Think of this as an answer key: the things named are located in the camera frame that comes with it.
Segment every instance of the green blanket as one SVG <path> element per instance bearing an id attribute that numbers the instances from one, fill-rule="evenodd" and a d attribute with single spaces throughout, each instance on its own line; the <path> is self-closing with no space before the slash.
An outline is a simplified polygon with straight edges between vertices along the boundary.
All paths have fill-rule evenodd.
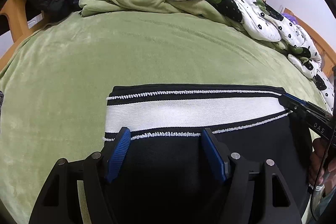
<path id="1" fill-rule="evenodd" d="M 82 17 L 97 13 L 116 12 L 123 10 L 138 10 L 153 13 L 188 13 L 202 15 L 214 22 L 232 26 L 247 35 L 243 26 L 219 13 L 205 0 L 80 0 L 79 6 L 83 8 Z"/>
<path id="2" fill-rule="evenodd" d="M 0 77 L 0 199 L 18 224 L 28 223 L 58 158 L 101 150 L 105 98 L 115 85 L 282 86 L 324 107 L 285 56 L 186 13 L 73 13 L 25 40 Z"/>

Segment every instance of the finger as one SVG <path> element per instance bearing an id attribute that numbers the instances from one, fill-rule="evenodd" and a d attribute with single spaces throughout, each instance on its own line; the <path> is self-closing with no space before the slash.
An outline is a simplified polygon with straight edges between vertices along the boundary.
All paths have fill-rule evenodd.
<path id="1" fill-rule="evenodd" d="M 314 171 L 312 168 L 309 169 L 309 176 L 315 180 L 316 177 L 317 177 L 317 171 Z M 321 170 L 321 173 L 320 173 L 320 176 L 319 176 L 319 179 L 322 178 L 324 175 L 324 169 Z"/>
<path id="2" fill-rule="evenodd" d="M 330 172 L 330 175 L 326 181 L 335 180 L 335 177 L 336 177 L 336 169 Z"/>
<path id="3" fill-rule="evenodd" d="M 316 153 L 316 155 L 319 156 L 320 158 L 323 157 L 324 150 L 325 150 L 325 147 L 323 146 L 322 142 L 323 141 L 321 138 L 317 138 L 313 140 L 314 153 Z"/>
<path id="4" fill-rule="evenodd" d="M 336 170 L 336 158 L 332 159 L 332 161 L 328 165 L 329 172 Z"/>
<path id="5" fill-rule="evenodd" d="M 317 173 L 321 165 L 321 159 L 315 154 L 315 152 L 310 155 L 310 162 L 311 168 Z"/>
<path id="6" fill-rule="evenodd" d="M 312 178 L 309 178 L 309 183 L 310 183 L 310 185 L 314 186 L 315 180 L 312 179 Z M 323 178 L 320 178 L 317 182 L 317 185 L 321 185 L 322 183 L 323 183 Z"/>

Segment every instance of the wooden headboard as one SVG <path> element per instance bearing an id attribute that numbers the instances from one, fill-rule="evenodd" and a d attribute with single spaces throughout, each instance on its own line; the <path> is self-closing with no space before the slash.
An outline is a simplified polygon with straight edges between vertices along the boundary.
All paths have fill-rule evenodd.
<path id="1" fill-rule="evenodd" d="M 330 45 L 307 23 L 303 20 L 298 18 L 294 13 L 285 8 L 284 13 L 290 14 L 295 16 L 297 24 L 303 27 L 306 32 L 310 35 L 311 39 L 313 40 L 317 50 L 319 51 L 322 57 L 322 65 L 321 69 L 323 70 L 324 74 L 330 78 L 333 75 L 332 67 L 336 65 L 336 52 L 330 47 Z"/>

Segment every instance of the black cable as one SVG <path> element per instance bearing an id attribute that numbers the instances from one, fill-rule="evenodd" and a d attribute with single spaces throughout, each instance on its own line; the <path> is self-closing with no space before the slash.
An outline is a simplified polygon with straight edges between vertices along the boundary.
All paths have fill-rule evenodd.
<path id="1" fill-rule="evenodd" d="M 334 138 L 335 130 L 336 130 L 336 121 L 335 121 L 334 128 L 333 128 L 333 134 L 330 137 L 330 140 L 329 140 L 329 142 L 327 144 L 327 147 L 325 148 L 325 151 L 324 151 L 324 154 L 323 154 L 323 157 L 322 157 L 322 161 L 321 161 L 321 164 L 320 164 L 320 168 L 319 168 L 319 171 L 318 171 L 316 179 L 315 179 L 315 183 L 314 183 L 314 187 L 313 187 L 313 193 L 312 193 L 311 199 L 310 199 L 310 211 L 311 211 L 311 215 L 312 215 L 312 217 L 314 218 L 315 221 L 317 221 L 317 217 L 316 217 L 314 209 L 313 209 L 314 195 L 315 195 L 317 183 L 319 181 L 319 177 L 320 177 L 320 174 L 321 174 L 324 162 L 326 161 L 326 158 L 328 156 L 329 147 L 330 147 L 331 142 L 333 141 L 333 138 Z"/>

